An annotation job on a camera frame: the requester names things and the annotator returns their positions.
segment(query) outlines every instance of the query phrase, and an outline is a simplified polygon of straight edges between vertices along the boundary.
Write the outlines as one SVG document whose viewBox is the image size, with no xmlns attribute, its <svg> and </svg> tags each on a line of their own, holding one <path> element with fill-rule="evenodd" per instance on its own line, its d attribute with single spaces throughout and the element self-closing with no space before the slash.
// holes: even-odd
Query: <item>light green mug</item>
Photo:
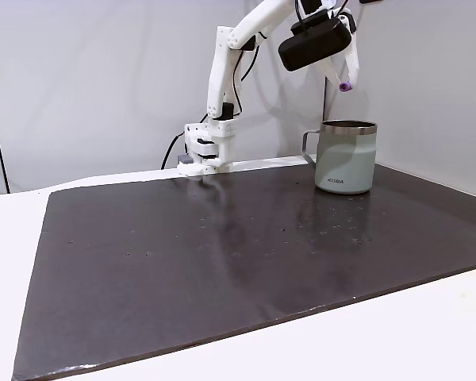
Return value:
<svg viewBox="0 0 476 381">
<path fill-rule="evenodd" d="M 378 126 L 369 121 L 323 121 L 318 131 L 303 135 L 301 152 L 316 168 L 316 186 L 338 194 L 359 194 L 372 188 Z M 317 161 L 307 153 L 307 137 L 319 134 Z"/>
</svg>

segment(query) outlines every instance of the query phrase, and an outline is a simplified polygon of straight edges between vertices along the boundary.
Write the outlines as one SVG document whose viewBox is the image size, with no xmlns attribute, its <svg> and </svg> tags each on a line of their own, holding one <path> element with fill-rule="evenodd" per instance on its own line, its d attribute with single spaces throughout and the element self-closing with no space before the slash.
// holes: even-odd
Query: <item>stainless steel rim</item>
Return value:
<svg viewBox="0 0 476 381">
<path fill-rule="evenodd" d="M 323 121 L 321 131 L 333 135 L 372 135 L 377 133 L 378 125 L 370 121 Z"/>
</svg>

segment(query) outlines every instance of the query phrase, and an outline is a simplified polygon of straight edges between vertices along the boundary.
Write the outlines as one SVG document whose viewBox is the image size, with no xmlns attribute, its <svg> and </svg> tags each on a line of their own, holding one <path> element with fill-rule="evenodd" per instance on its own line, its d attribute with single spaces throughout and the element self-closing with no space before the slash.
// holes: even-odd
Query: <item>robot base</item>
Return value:
<svg viewBox="0 0 476 381">
<path fill-rule="evenodd" d="M 212 165 L 204 164 L 182 164 L 179 163 L 178 172 L 185 176 L 200 176 L 200 175 L 212 175 L 214 173 L 229 173 L 232 171 L 232 163 L 223 165 L 222 167 L 214 167 Z"/>
</svg>

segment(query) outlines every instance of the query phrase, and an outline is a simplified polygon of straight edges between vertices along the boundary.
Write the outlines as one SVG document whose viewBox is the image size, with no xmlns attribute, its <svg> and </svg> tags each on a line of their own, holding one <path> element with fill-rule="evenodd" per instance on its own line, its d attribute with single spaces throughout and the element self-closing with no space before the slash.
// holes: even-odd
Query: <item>purple tip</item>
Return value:
<svg viewBox="0 0 476 381">
<path fill-rule="evenodd" d="M 352 85 L 349 82 L 344 82 L 340 84 L 340 91 L 343 93 L 351 91 L 352 90 Z"/>
</svg>

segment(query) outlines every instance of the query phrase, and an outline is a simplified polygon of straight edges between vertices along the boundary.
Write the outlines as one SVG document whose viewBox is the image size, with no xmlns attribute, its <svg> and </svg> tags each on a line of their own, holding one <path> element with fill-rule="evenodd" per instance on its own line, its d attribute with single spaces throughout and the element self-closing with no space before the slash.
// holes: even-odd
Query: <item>table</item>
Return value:
<svg viewBox="0 0 476 381">
<path fill-rule="evenodd" d="M 300 157 L 236 170 L 299 165 Z M 99 176 L 0 195 L 0 380 L 12 375 L 48 196 L 107 183 L 179 177 L 175 169 Z M 75 376 L 122 379 L 476 380 L 476 271 L 150 360 Z"/>
</svg>

